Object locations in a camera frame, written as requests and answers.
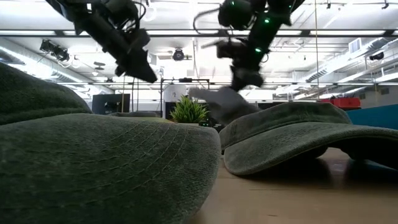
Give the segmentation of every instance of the blue panel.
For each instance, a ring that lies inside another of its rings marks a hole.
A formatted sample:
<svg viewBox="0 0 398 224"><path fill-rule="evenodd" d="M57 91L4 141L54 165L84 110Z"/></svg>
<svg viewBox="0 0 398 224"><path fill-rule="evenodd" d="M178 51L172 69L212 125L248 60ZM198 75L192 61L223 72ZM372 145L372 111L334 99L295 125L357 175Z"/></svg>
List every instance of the blue panel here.
<svg viewBox="0 0 398 224"><path fill-rule="evenodd" d="M354 124L398 130L398 105L347 111Z"/></svg>

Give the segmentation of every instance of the cap brim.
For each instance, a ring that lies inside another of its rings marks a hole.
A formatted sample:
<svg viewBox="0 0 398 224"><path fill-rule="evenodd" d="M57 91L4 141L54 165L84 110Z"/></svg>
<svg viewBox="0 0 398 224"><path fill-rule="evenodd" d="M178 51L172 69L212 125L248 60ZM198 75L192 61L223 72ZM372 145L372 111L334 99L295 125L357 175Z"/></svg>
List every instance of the cap brim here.
<svg viewBox="0 0 398 224"><path fill-rule="evenodd" d="M396 130L305 122L272 129L228 146L224 160L232 174L249 175L300 155L305 158L315 150L337 147L354 159L369 159L397 169L397 146Z"/></svg>
<svg viewBox="0 0 398 224"><path fill-rule="evenodd" d="M0 126L0 147L0 223L185 223L221 154L212 128L92 114Z"/></svg>

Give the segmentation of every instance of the wooden table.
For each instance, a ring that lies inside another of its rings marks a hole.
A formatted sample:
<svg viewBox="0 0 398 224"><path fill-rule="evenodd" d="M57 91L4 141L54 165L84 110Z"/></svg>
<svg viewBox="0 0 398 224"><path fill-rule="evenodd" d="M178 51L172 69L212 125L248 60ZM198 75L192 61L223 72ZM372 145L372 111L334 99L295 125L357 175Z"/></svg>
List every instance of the wooden table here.
<svg viewBox="0 0 398 224"><path fill-rule="evenodd" d="M301 165L288 174L242 179L222 162L190 224L398 223L397 171L351 161L339 149Z"/></svg>

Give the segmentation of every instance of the window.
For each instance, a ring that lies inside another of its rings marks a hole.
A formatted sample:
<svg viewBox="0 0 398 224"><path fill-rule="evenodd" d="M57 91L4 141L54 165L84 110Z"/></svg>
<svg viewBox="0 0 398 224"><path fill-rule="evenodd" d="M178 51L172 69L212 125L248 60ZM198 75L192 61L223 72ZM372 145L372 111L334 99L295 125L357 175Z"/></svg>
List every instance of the window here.
<svg viewBox="0 0 398 224"><path fill-rule="evenodd" d="M386 95L390 93L390 89L389 88L383 88L380 90L380 94L381 95Z"/></svg>

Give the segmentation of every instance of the potted plant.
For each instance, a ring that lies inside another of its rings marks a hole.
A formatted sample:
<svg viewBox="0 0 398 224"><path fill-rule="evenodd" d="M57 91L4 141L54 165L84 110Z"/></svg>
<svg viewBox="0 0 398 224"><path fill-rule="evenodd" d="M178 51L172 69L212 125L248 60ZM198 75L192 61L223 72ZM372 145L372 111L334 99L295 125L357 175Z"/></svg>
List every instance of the potted plant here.
<svg viewBox="0 0 398 224"><path fill-rule="evenodd" d="M207 113L206 107L199 104L197 100L192 100L188 96L181 96L181 100L175 105L170 115L177 123L198 126L200 121L206 119Z"/></svg>

